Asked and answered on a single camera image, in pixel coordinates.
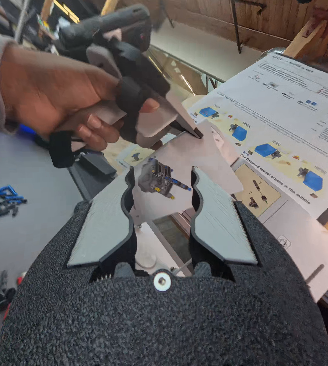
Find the building instruction booklet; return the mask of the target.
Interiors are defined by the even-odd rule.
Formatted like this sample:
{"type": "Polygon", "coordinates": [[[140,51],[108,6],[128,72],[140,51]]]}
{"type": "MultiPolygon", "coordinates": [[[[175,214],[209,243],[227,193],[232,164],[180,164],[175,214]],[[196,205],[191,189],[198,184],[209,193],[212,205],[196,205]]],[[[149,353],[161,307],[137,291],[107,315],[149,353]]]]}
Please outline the building instruction booklet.
{"type": "Polygon", "coordinates": [[[265,178],[257,168],[250,167],[235,152],[218,128],[203,122],[202,140],[182,133],[167,134],[157,151],[130,144],[116,158],[123,167],[134,167],[136,187],[135,206],[131,210],[135,224],[179,214],[189,222],[194,215],[192,194],[166,181],[157,186],[169,192],[166,198],[154,190],[153,173],[144,178],[140,174],[149,162],[157,160],[172,169],[171,176],[190,188],[191,168],[198,166],[212,181],[222,187],[233,200],[238,200],[271,232],[299,268],[318,301],[328,291],[328,230],[296,203],[281,188],[265,178]]]}

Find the wooden beam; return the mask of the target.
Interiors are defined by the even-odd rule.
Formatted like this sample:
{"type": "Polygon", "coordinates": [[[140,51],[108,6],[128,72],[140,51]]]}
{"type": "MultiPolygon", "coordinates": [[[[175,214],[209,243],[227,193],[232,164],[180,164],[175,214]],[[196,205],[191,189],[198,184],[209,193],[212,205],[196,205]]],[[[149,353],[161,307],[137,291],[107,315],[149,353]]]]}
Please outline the wooden beam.
{"type": "Polygon", "coordinates": [[[328,24],[327,20],[312,17],[283,52],[284,57],[301,59],[310,56],[328,24]]]}

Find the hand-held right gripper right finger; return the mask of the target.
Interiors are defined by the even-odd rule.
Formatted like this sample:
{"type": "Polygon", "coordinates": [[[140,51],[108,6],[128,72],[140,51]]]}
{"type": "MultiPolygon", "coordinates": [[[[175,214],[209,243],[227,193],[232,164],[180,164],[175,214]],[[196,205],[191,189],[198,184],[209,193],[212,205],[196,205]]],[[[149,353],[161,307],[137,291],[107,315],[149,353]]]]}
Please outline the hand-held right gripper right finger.
{"type": "Polygon", "coordinates": [[[230,265],[257,266],[247,232],[230,194],[197,166],[191,170],[194,209],[190,221],[189,253],[193,269],[234,282],[230,265]]]}

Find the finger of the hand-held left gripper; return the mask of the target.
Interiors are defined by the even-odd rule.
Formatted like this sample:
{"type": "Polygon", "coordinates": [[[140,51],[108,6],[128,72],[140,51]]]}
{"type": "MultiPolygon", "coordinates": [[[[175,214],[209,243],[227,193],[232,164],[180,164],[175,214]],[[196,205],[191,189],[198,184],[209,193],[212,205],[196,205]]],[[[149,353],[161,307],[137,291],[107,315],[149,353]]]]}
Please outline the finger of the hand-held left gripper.
{"type": "Polygon", "coordinates": [[[175,121],[179,125],[177,129],[180,129],[185,120],[171,107],[141,107],[136,123],[136,144],[142,148],[150,148],[171,130],[175,121]]]}
{"type": "Polygon", "coordinates": [[[203,133],[197,128],[194,120],[183,107],[176,94],[173,91],[168,91],[165,95],[165,99],[177,113],[177,117],[175,119],[177,124],[180,125],[184,131],[190,133],[198,139],[202,139],[203,133]]]}

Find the dark grey flat pad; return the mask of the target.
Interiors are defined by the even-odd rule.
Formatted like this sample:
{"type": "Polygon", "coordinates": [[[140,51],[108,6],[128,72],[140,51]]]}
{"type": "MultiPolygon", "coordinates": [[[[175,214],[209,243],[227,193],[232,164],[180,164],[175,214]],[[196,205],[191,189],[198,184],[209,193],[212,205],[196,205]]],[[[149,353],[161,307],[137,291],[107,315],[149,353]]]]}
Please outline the dark grey flat pad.
{"type": "Polygon", "coordinates": [[[67,170],[85,201],[93,199],[117,177],[116,169],[102,152],[81,153],[67,170]]]}

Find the pile of mixed building pieces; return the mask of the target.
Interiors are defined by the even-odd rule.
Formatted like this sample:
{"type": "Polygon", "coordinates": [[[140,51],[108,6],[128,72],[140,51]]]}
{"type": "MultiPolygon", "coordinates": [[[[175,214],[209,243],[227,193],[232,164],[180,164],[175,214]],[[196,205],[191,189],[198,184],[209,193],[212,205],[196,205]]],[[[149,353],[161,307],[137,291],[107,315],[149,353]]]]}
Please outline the pile of mixed building pieces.
{"type": "Polygon", "coordinates": [[[12,300],[25,277],[27,272],[22,272],[16,278],[16,287],[8,287],[8,273],[6,270],[0,274],[0,313],[7,311],[10,308],[12,300]]]}

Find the black metal bracket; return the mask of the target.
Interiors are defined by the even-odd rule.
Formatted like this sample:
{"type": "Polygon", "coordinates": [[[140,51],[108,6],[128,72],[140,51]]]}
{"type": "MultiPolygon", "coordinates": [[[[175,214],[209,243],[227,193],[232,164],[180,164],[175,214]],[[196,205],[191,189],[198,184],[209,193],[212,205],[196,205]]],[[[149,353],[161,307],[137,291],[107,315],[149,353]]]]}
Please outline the black metal bracket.
{"type": "Polygon", "coordinates": [[[238,19],[237,19],[237,13],[236,13],[236,5],[235,5],[236,2],[258,7],[259,8],[259,10],[257,12],[258,15],[262,14],[262,12],[265,10],[265,8],[267,8],[267,5],[264,3],[261,3],[261,2],[250,1],[250,0],[230,0],[238,53],[241,54],[242,46],[241,46],[241,42],[240,42],[240,35],[239,35],[239,28],[238,28],[238,19]]]}

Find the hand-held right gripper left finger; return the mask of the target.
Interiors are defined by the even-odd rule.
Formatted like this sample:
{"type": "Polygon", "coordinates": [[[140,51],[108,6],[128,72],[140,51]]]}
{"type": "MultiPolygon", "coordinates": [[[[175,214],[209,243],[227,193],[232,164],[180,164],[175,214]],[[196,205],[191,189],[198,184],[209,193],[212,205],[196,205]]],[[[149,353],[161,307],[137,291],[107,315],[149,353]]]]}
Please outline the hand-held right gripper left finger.
{"type": "Polygon", "coordinates": [[[134,168],[130,167],[91,200],[67,268],[96,266],[105,276],[114,274],[118,263],[127,263],[135,272],[137,236],[130,215],[134,187],[134,168]]]}

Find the person's left hand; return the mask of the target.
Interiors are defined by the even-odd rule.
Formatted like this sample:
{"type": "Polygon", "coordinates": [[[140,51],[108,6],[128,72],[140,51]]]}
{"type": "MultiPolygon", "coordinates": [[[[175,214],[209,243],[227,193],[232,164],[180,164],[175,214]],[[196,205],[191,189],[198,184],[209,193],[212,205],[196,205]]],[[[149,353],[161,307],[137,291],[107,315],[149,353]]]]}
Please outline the person's left hand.
{"type": "Polygon", "coordinates": [[[6,116],[42,137],[73,131],[97,151],[120,137],[122,120],[109,125],[93,111],[115,100],[120,82],[96,66],[11,44],[0,63],[0,90],[6,116]]]}

